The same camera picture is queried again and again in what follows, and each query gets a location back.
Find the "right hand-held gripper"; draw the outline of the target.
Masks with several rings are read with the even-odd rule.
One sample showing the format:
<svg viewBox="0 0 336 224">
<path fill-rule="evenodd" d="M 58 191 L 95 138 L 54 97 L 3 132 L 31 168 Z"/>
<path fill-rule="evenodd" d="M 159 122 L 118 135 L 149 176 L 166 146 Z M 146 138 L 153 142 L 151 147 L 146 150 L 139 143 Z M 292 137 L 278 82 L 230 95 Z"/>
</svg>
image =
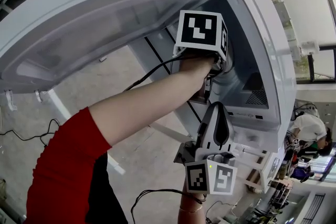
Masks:
<svg viewBox="0 0 336 224">
<path fill-rule="evenodd" d="M 207 195 L 233 193 L 237 176 L 236 156 L 232 152 L 232 143 L 227 143 L 233 132 L 224 105 L 212 103 L 198 128 L 196 143 L 182 143 L 174 159 L 175 163 L 185 167 L 187 192 Z"/>
</svg>

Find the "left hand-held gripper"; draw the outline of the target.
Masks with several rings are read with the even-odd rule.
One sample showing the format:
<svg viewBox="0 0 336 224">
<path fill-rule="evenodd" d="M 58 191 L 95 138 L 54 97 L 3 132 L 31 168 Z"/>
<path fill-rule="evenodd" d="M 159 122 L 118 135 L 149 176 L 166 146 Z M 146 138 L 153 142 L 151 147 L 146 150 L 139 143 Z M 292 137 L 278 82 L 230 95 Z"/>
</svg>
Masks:
<svg viewBox="0 0 336 224">
<path fill-rule="evenodd" d="M 199 92 L 190 101 L 208 104 L 213 79 L 227 68 L 228 29 L 220 13 L 180 11 L 173 57 L 185 53 L 213 57 L 215 62 Z"/>
</svg>

